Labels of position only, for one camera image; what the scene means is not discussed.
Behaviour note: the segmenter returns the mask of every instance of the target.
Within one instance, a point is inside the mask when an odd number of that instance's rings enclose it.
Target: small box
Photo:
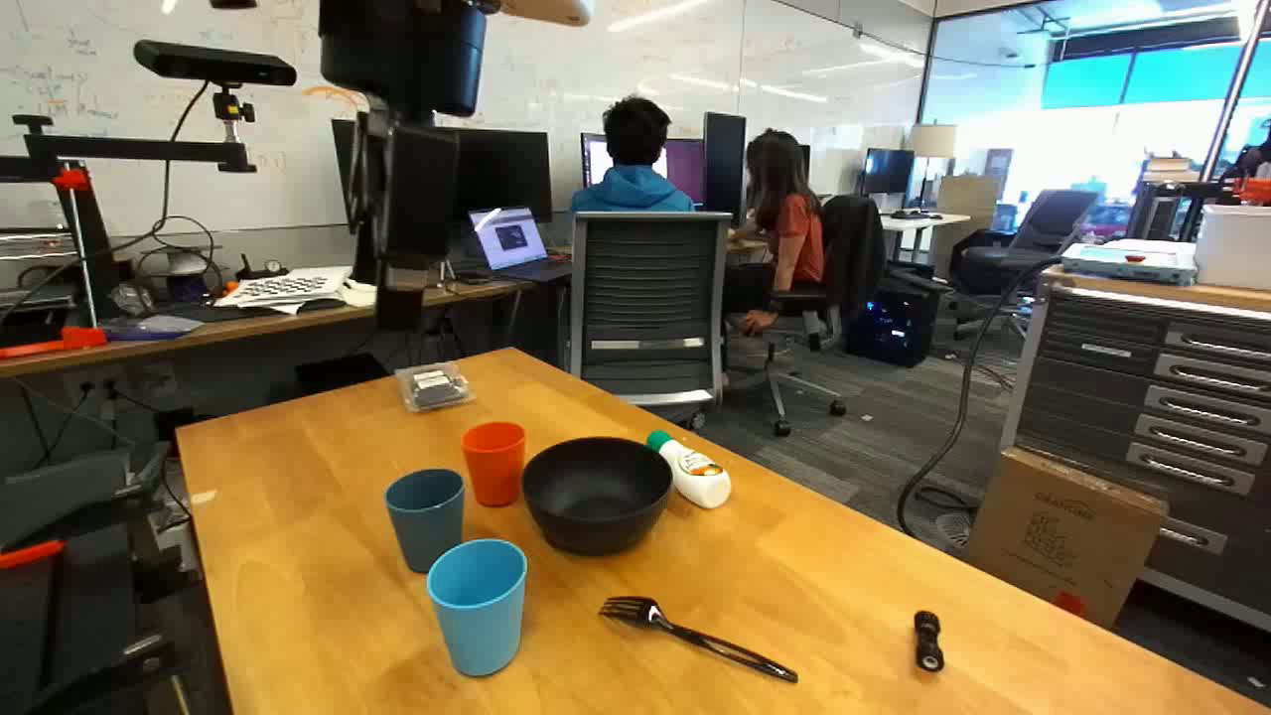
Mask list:
[[[1271,290],[1271,207],[1203,207],[1194,271],[1203,287]]]
[[[1005,447],[969,531],[969,560],[1111,629],[1167,503],[1081,470]]]

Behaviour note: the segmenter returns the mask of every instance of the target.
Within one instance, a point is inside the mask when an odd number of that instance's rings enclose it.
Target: cardboard box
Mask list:
[[[1141,578],[1167,503],[1005,447],[969,531],[969,560],[1104,629]]]

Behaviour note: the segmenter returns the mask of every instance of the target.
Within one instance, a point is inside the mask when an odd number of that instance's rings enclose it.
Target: blue cup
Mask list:
[[[429,573],[429,598],[449,663],[467,674],[504,672],[519,646],[527,560],[513,540],[464,540]]]
[[[446,548],[464,540],[464,478],[449,470],[392,482],[384,503],[408,573],[429,573]]]

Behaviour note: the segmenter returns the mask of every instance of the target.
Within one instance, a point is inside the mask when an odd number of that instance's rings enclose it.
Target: black bowl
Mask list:
[[[558,441],[523,466],[523,503],[558,550],[623,550],[659,521],[670,466],[641,441]]]

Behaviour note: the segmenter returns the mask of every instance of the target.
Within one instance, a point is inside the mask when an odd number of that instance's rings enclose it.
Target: woman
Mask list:
[[[765,332],[777,312],[772,295],[822,287],[826,247],[817,198],[806,186],[806,165],[794,136],[764,131],[746,148],[749,230],[765,233],[776,263],[732,271],[732,311],[741,332]]]

